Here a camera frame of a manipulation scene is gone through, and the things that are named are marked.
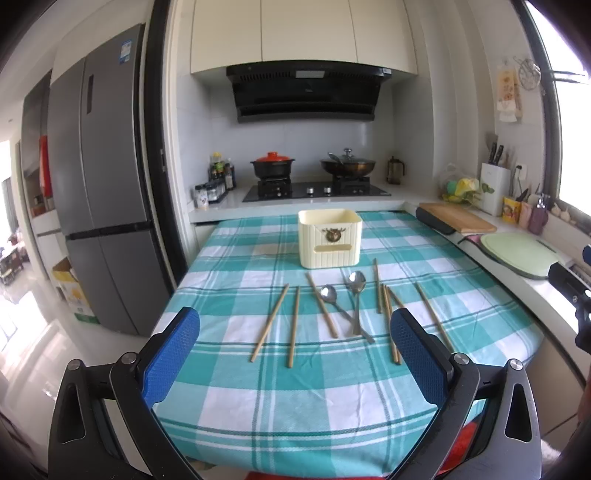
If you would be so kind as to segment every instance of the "teal plaid tablecloth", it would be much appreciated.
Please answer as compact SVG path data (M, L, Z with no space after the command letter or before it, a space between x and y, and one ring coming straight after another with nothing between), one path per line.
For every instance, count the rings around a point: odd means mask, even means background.
M408 368L391 361L383 314L376 311L374 258L390 285L429 333L419 281L457 350L483 364L524 362L543 334L529 314L483 269L406 213L368 212L355 267L311 270L333 284L353 312L342 273L361 270L368 285L361 321L373 345L350 337L332 306L333 339L300 265L297 217L221 222L170 300L201 315L198 341L167 398L154 407L186 456L217 465L298 477L379 476L404 458L431 420ZM249 357L284 284L291 288L267 343ZM295 286L301 286L293 368L287 368ZM473 408L472 417L479 411Z

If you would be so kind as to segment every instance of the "gas stove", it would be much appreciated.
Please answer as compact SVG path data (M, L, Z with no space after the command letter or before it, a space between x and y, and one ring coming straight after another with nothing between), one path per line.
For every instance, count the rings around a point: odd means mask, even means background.
M332 181L292 183L289 178L260 180L244 197L243 202L262 200L324 197L389 197L390 194L371 185L369 177L351 180L335 177Z

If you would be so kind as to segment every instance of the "red pot lid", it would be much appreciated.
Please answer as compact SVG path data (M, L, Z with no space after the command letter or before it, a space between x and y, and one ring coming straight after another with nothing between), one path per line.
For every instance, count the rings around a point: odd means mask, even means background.
M291 160L290 157L284 155L277 155L277 152L268 152L266 157L257 158L256 161L282 161Z

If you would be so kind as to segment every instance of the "metal spoon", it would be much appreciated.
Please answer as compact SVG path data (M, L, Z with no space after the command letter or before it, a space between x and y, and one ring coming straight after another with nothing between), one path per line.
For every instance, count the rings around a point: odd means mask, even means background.
M324 300L326 303L330 303L332 306L334 306L337 309L337 311L343 317L345 317L348 321L350 321L351 325L353 325L353 327L355 327L355 325L356 325L355 319L351 315L349 315L349 313L346 310L342 309L338 303L336 303L336 296L337 296L337 292L332 285L325 285L324 287L322 287L320 289L320 297L322 297L322 300ZM361 335L369 343L375 342L374 337L372 337L370 334L368 334L363 329L361 329Z
M341 165L343 164L343 162L341 161L340 157L338 155L335 155L331 152L329 152L329 158L331 158L332 160L335 160L337 162L339 162Z
M355 318L357 319L357 325L355 325L353 332L355 333L355 335L360 335L361 319L359 318L359 295L361 294L361 292L363 292L363 289L365 288L365 276L360 271L353 272L351 275L349 275L349 282L349 287L351 288L351 291L356 295Z

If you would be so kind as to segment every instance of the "white upper cabinet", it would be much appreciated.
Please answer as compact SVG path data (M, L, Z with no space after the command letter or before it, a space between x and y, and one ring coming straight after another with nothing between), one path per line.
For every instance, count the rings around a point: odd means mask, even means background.
M261 32L263 61L357 62L348 0L261 0Z
M191 72L261 60L261 0L195 2Z
M196 0L191 72L333 60L416 73L403 0Z
M413 37L402 0L349 0L359 63L416 73Z

